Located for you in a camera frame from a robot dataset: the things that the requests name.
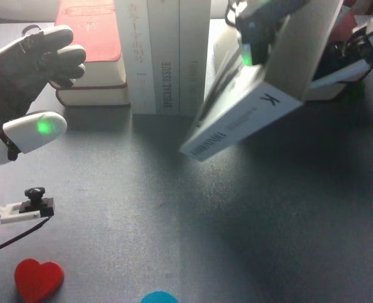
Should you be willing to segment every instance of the black knob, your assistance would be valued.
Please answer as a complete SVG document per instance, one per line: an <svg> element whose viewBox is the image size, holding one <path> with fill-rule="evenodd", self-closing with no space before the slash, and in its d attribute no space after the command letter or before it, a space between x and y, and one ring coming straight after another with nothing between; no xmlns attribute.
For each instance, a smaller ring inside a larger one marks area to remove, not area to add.
<svg viewBox="0 0 373 303"><path fill-rule="evenodd" d="M32 203L39 203L42 202L44 193L44 187L33 187L25 191L25 196L28 197Z"/></svg>

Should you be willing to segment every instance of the thick book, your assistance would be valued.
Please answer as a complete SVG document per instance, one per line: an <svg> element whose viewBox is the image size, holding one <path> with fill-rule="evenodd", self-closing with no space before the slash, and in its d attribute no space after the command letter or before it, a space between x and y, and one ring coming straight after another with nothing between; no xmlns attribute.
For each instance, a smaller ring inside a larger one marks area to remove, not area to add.
<svg viewBox="0 0 373 303"><path fill-rule="evenodd" d="M179 0L147 0L147 3L156 113L178 116Z"/></svg>
<svg viewBox="0 0 373 303"><path fill-rule="evenodd" d="M133 114L155 114L154 76L147 0L115 1Z"/></svg>
<svg viewBox="0 0 373 303"><path fill-rule="evenodd" d="M74 87L126 83L113 0L61 0L56 25L73 29L72 44L86 51L85 74Z"/></svg>
<svg viewBox="0 0 373 303"><path fill-rule="evenodd" d="M179 0L180 115L194 117L203 103L211 0Z"/></svg>
<svg viewBox="0 0 373 303"><path fill-rule="evenodd" d="M342 2L312 0L286 19L263 65L230 50L181 152L205 160L302 106Z"/></svg>
<svg viewBox="0 0 373 303"><path fill-rule="evenodd" d="M65 107L129 105L127 85L56 90L56 97Z"/></svg>

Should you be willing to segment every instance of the blue circle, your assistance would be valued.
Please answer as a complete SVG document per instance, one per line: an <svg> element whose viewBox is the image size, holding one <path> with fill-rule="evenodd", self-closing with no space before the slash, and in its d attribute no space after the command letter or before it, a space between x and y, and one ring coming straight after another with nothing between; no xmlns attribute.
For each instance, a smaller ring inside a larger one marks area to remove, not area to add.
<svg viewBox="0 0 373 303"><path fill-rule="evenodd" d="M141 303L178 303L178 301L167 292L152 292L146 295Z"/></svg>

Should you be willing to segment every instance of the tabletop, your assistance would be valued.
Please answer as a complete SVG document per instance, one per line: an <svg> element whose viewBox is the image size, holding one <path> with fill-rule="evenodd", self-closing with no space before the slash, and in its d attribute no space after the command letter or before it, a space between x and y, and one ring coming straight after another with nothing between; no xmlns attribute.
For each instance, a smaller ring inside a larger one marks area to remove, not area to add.
<svg viewBox="0 0 373 303"><path fill-rule="evenodd" d="M25 26L0 25L0 48ZM27 258L63 267L51 302L155 290L188 303L373 302L373 72L365 84L364 98L303 107L203 163L178 152L189 119L65 109L47 86L30 111L62 114L67 133L0 167L0 205L43 186L56 214L0 250L0 302L19 302ZM0 225L0 243L35 224Z"/></svg>

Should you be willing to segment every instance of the red heart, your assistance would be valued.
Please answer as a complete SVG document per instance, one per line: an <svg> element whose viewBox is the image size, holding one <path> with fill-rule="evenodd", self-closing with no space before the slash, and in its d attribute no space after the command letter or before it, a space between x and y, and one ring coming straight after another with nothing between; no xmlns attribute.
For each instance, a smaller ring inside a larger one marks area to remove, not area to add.
<svg viewBox="0 0 373 303"><path fill-rule="evenodd" d="M40 264L35 259L23 260L15 269L15 284L26 303L50 297L64 280L62 268L54 262Z"/></svg>

